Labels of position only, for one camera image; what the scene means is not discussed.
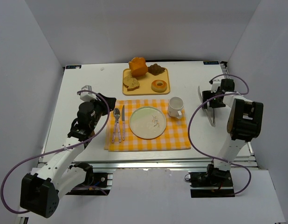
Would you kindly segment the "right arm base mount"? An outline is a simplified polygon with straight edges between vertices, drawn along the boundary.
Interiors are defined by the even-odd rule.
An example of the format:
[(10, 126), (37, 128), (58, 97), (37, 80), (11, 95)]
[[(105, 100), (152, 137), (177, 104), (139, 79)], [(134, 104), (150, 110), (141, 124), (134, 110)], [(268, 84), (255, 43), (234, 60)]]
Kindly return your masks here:
[(206, 172), (190, 172), (184, 180), (190, 183), (192, 198), (234, 197), (234, 188), (229, 171), (221, 171), (209, 164)]

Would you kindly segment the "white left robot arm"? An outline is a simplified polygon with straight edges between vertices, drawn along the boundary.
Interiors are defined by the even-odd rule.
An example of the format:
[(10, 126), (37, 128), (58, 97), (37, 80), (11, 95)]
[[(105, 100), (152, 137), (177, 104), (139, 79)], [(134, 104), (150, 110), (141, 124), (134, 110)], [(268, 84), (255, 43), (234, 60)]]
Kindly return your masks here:
[(93, 167), (85, 162), (73, 164), (95, 136), (95, 127), (102, 116), (115, 109), (116, 98), (100, 93), (79, 93), (83, 101), (62, 150), (35, 174), (27, 174), (21, 182), (20, 206), (49, 218), (56, 211), (59, 200), (78, 185), (89, 186), (94, 179)]

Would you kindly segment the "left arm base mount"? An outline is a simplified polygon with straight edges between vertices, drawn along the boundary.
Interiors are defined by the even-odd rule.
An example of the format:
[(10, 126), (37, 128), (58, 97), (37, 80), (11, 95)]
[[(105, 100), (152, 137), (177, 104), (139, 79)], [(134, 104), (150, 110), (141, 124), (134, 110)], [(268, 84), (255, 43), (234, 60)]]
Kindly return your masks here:
[(112, 175), (106, 172), (94, 172), (93, 167), (85, 162), (70, 165), (69, 169), (79, 168), (85, 173), (84, 182), (74, 187), (67, 195), (71, 196), (107, 196), (110, 193)]

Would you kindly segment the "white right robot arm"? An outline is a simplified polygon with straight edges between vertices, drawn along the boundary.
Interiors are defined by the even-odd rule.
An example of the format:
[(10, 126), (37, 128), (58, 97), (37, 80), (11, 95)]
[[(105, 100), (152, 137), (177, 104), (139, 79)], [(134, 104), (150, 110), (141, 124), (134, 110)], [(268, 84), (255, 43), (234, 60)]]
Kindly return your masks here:
[(231, 163), (239, 151), (261, 132), (263, 103), (243, 97), (235, 91), (232, 79), (212, 79), (208, 91), (198, 91), (203, 111), (210, 124), (215, 126), (215, 109), (228, 106), (227, 137), (216, 159), (207, 166), (206, 179), (212, 182), (224, 181), (229, 177)]

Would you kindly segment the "metal serving tongs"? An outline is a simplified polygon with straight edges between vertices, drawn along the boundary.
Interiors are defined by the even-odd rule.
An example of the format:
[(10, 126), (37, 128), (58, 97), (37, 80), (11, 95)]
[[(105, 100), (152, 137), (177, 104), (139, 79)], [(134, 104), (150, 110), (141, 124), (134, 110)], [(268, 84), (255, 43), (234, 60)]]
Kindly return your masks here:
[[(200, 99), (200, 102), (203, 103), (203, 98), (202, 98), (202, 92), (200, 90), (200, 86), (198, 86), (198, 96)], [(215, 110), (213, 108), (202, 108), (202, 111), (204, 112), (204, 114), (207, 116), (209, 123), (212, 127), (215, 127)]]

